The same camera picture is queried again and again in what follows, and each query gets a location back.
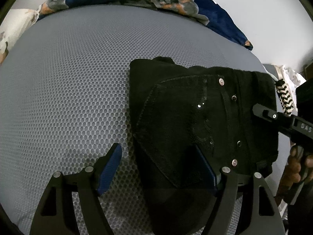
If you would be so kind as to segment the person's right forearm sleeve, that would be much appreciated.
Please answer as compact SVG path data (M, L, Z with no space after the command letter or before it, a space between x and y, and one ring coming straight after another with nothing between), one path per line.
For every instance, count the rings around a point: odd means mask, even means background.
M287 203L282 218L285 234L312 234L312 168L303 181L299 171L285 168L275 196L277 205Z

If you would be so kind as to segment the person's right hand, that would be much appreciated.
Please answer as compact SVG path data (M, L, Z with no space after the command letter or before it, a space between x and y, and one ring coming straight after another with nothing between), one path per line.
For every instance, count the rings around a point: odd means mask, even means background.
M286 166L286 184L292 186L293 183L299 183L301 181L301 176L299 174L301 170L300 161L296 158L297 148L294 145L290 150L290 155L288 158L288 165ZM305 179L305 183L312 181L312 155L306 158L305 166L309 169L308 176Z

